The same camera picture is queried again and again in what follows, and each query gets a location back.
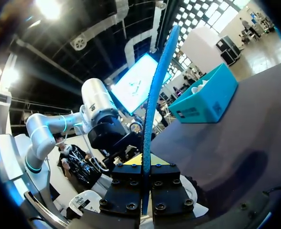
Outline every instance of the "screw head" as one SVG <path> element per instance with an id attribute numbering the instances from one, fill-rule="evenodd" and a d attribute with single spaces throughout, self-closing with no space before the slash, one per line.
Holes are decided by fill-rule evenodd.
<path id="1" fill-rule="evenodd" d="M 101 199 L 100 201 L 99 201 L 99 204 L 101 205 L 101 206 L 106 206 L 107 205 L 107 200 L 106 199 Z"/>
<path id="2" fill-rule="evenodd" d="M 155 206 L 156 211 L 163 211 L 166 209 L 166 205 L 164 203 L 159 203 Z"/>
<path id="3" fill-rule="evenodd" d="M 247 209 L 247 205 L 245 203 L 241 204 L 240 206 L 241 210 L 246 210 Z"/>
<path id="4" fill-rule="evenodd" d="M 185 202 L 184 202 L 184 206 L 186 206 L 186 207 L 193 206 L 193 200 L 186 199 Z"/>
<path id="5" fill-rule="evenodd" d="M 128 210 L 135 210 L 137 208 L 137 204 L 135 203 L 129 203 L 126 205 L 126 209 Z"/>
<path id="6" fill-rule="evenodd" d="M 163 182 L 162 182 L 162 181 L 155 181 L 155 182 L 154 182 L 154 186 L 159 187 L 159 186 L 162 186 L 162 185 L 163 185 Z"/>
<path id="7" fill-rule="evenodd" d="M 120 184 L 120 180 L 112 180 L 112 184 L 113 185 L 118 185 L 118 184 Z"/>
<path id="8" fill-rule="evenodd" d="M 175 180 L 173 180 L 173 184 L 175 184 L 175 185 L 179 185 L 179 184 L 180 184 L 180 180 L 179 180 L 179 179 L 175 179 Z"/>
<path id="9" fill-rule="evenodd" d="M 133 181 L 130 182 L 130 185 L 136 186 L 136 185 L 138 185 L 138 182 L 133 180 Z"/>

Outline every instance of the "ventilation fan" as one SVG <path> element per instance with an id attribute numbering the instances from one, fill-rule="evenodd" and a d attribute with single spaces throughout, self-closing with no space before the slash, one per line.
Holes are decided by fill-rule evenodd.
<path id="1" fill-rule="evenodd" d="M 72 43 L 73 48 L 77 51 L 84 49 L 86 46 L 86 40 L 83 37 L 77 37 Z"/>

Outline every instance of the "white robotic arm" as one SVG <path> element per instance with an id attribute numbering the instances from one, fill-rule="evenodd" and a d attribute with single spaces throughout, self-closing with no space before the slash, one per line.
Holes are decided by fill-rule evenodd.
<path id="1" fill-rule="evenodd" d="M 33 114 L 27 120 L 27 131 L 32 145 L 25 157 L 27 168 L 39 173 L 46 156 L 55 146 L 52 134 L 65 132 L 80 125 L 81 134 L 103 122 L 105 117 L 118 118 L 118 110 L 104 84 L 99 79 L 89 79 L 82 86 L 84 114 L 77 112 L 69 115 L 45 116 Z"/>

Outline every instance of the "floor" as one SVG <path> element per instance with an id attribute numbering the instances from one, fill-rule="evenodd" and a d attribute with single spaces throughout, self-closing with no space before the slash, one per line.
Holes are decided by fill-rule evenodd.
<path id="1" fill-rule="evenodd" d="M 240 59 L 230 66 L 238 81 L 281 63 L 281 39 L 276 32 L 264 34 L 258 42 L 244 46 Z"/>

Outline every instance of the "robotic arm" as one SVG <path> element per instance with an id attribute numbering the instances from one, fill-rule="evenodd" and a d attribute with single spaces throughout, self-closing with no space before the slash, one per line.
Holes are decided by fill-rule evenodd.
<path id="1" fill-rule="evenodd" d="M 84 105 L 80 112 L 69 115 L 45 116 L 33 114 L 27 120 L 27 131 L 32 145 L 25 157 L 27 168 L 39 173 L 44 159 L 55 146 L 52 134 L 80 126 L 79 134 L 88 134 L 94 148 L 112 146 L 126 133 L 118 121 L 118 110 L 104 84 L 99 79 L 89 79 L 82 86 Z"/>

